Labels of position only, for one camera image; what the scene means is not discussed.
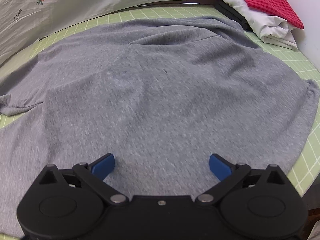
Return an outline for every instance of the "folded cloth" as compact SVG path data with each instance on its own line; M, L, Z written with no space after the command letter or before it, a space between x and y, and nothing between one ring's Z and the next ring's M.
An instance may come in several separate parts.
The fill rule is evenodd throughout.
M227 16L229 19L239 23L245 31L252 32L252 29L249 23L247 22L247 20L240 13L238 13L235 9L233 9L230 5L228 5L224 1L216 0L214 3L214 7L223 15Z
M268 15L248 7L245 0L223 0L240 13L249 23L253 32L265 43L297 49L297 43L291 30L295 29L287 20L273 15Z
M245 0L250 8L263 11L270 15L286 19L293 26L303 29L303 23L287 0Z

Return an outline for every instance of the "metal rivet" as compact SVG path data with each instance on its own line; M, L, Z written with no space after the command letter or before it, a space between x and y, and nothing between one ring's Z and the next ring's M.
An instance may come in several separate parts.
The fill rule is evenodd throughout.
M127 198L126 198L125 195L116 194L116 195L111 196L110 200L111 200L113 203L123 203L124 201L127 200Z
M166 204L166 201L164 201L164 200L159 200L158 201L158 205L159 206L164 206Z
M210 194L202 194L198 197L198 200L202 203L211 202L213 199L213 196L211 196Z

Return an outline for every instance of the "green grid table surface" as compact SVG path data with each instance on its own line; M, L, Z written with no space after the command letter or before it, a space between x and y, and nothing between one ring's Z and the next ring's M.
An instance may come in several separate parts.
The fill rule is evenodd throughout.
M226 18L223 14L218 12L213 6L199 5L199 4L172 4L166 6L140 6L130 10L124 10L117 13L101 16L91 19L59 32L56 32L40 41L35 42L28 48L16 54L4 66L0 68L0 78L11 73L17 69L21 64L33 58L43 49L49 47L55 42L68 37L72 34L82 32L92 27L117 23L122 21L143 19L143 18L185 18L197 16L217 16ZM263 48L264 51L278 57L291 67L302 79L313 79L320 86L320 73L310 63L310 61L299 51L279 47L272 44L263 43L254 33L245 32L246 35L255 43ZM0 128L5 127L9 123L21 117L22 114L13 116L0 115ZM289 180L292 182L296 190L302 196L313 183L320 171L320 106L314 123L312 125L311 133L307 139L305 147L296 161L291 171L287 174ZM17 240L17 238L0 234L0 240Z

